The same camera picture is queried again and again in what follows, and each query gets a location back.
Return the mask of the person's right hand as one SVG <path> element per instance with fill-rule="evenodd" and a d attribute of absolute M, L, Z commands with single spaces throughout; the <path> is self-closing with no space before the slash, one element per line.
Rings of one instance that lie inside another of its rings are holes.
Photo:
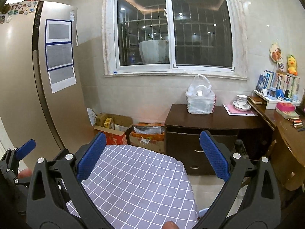
<path fill-rule="evenodd" d="M 162 226 L 162 229 L 179 229 L 179 227 L 173 221 L 167 221 Z"/>

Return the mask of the person's left hand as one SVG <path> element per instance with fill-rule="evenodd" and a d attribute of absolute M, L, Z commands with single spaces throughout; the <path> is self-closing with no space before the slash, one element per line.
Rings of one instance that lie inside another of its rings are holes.
<path fill-rule="evenodd" d="M 31 169 L 24 169 L 24 170 L 19 172 L 18 179 L 23 179 L 23 178 L 31 177 L 32 173 L 33 172 L 32 172 Z"/>

